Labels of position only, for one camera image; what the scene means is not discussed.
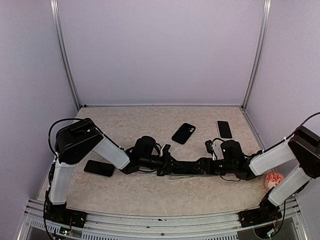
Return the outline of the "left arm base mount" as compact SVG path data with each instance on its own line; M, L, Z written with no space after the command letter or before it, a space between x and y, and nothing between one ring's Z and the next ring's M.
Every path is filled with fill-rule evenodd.
M54 205L46 198L44 201L43 217L45 220L54 223L83 229L86 223L87 213L67 208L66 202L64 204Z

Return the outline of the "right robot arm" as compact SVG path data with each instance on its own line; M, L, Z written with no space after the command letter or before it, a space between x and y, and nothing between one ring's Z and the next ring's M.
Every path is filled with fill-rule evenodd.
M205 175L234 174L249 181L287 162L298 162L259 203L255 216L260 222L268 221L287 198L320 176L320 137L302 124L280 142L250 156L245 156L235 140L226 140L220 147L223 159L202 157L196 162L196 170Z

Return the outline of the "dark phone case underneath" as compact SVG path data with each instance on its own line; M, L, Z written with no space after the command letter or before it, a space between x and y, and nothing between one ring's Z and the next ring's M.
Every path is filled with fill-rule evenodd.
M180 144L184 145L188 139L191 137L191 135L196 130L196 127L194 125L191 125L189 123L183 123L179 129L173 134L171 137L171 140Z

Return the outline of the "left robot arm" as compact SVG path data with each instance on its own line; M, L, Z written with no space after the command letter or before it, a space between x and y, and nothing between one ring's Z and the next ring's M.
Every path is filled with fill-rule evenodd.
M45 210L61 223L70 218L66 206L73 170L90 152L98 154L126 175L140 172L143 168L155 171L158 176L198 175L202 172L198 162L175 160L168 144L160 147L150 136L142 136L133 147L124 149L90 118L75 118L73 121L56 133L55 145L50 146L55 157L49 172Z

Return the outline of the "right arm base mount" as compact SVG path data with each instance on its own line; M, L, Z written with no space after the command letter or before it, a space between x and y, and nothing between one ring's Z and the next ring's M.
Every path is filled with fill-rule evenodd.
M275 206L268 199L264 199L257 208L240 211L238 217L241 227L246 228L281 219L283 215L279 206Z

